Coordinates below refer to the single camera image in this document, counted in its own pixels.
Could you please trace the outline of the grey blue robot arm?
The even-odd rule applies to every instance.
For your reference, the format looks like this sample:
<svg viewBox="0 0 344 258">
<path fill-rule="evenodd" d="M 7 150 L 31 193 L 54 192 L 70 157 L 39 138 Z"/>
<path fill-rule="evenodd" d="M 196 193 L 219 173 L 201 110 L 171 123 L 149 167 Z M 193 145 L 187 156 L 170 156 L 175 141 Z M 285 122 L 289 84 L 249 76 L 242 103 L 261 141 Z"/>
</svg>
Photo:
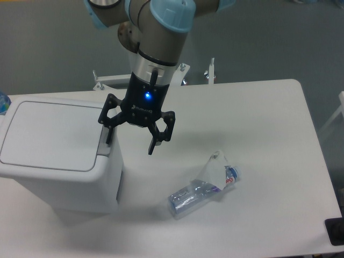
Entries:
<svg viewBox="0 0 344 258">
<path fill-rule="evenodd" d="M 163 141 L 170 141 L 175 112 L 161 110 L 168 88 L 194 19 L 219 12 L 235 1 L 84 1 L 97 28 L 128 22 L 139 34 L 129 34 L 136 62 L 127 92 L 120 100 L 108 94 L 98 122 L 113 130 L 123 123 L 148 128 L 152 140 L 148 153 Z"/>
</svg>

